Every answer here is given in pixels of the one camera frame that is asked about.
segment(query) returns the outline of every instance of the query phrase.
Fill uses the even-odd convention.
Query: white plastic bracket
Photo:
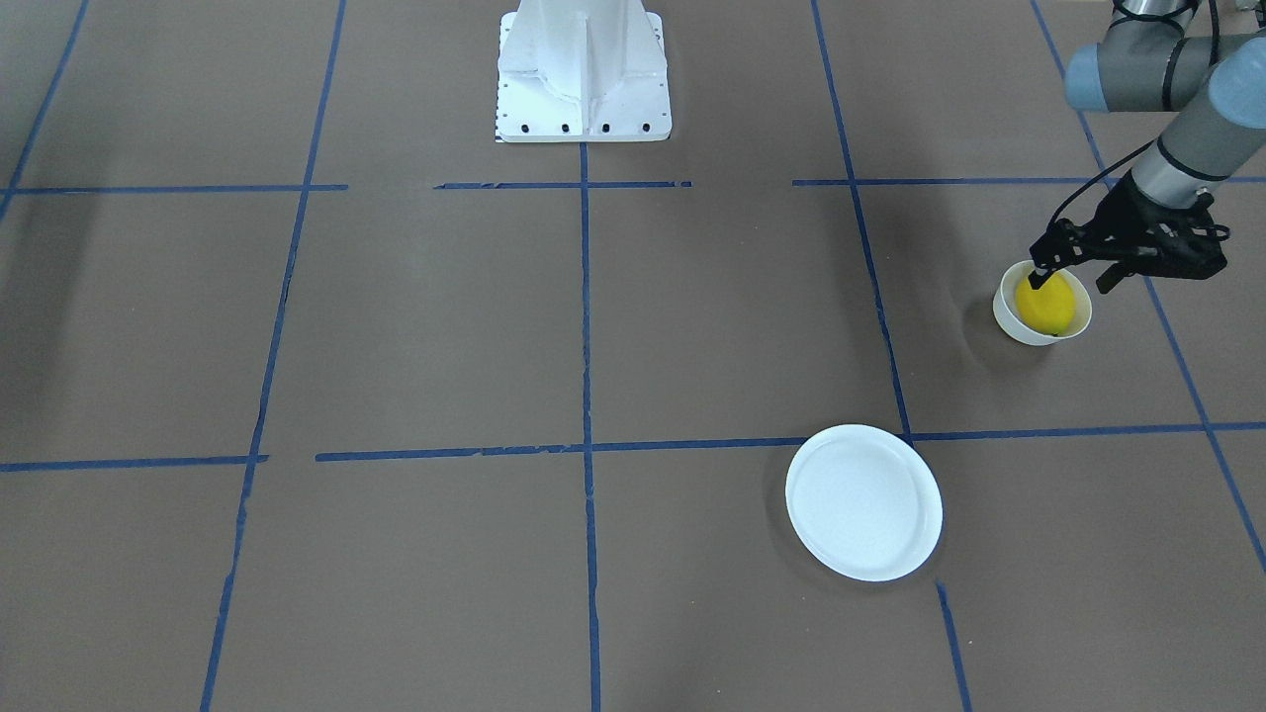
[[[641,0],[522,0],[501,18],[496,138],[663,141],[663,20]]]

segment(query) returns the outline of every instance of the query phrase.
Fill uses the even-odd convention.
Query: light blue joint cap
[[[1233,124],[1266,129],[1266,37],[1250,39],[1218,65],[1209,101]]]
[[[1099,46],[1086,44],[1072,56],[1063,73],[1063,98],[1079,111],[1106,111],[1104,82],[1099,79]]]

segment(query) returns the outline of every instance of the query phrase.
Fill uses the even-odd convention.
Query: yellow lemon
[[[1029,286],[1028,277],[1015,288],[1015,310],[1028,328],[1060,336],[1072,323],[1077,300],[1062,272],[1055,272],[1042,289]]]

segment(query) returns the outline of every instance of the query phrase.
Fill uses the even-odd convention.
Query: white plate
[[[913,447],[870,426],[809,438],[787,470],[787,513],[805,547],[863,582],[918,569],[941,538],[941,490]]]

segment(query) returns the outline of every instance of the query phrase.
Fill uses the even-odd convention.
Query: gray robot arm
[[[1208,279],[1227,265],[1229,231],[1209,208],[1213,193],[1266,144],[1266,33],[1222,38],[1225,60],[1209,66],[1212,39],[1184,41],[1195,0],[1118,0],[1103,43],[1070,62],[1067,96],[1080,109],[1182,110],[1076,226],[1052,218],[1029,248],[1029,281],[1056,270],[1106,260],[1098,280],[1106,294],[1142,274]]]

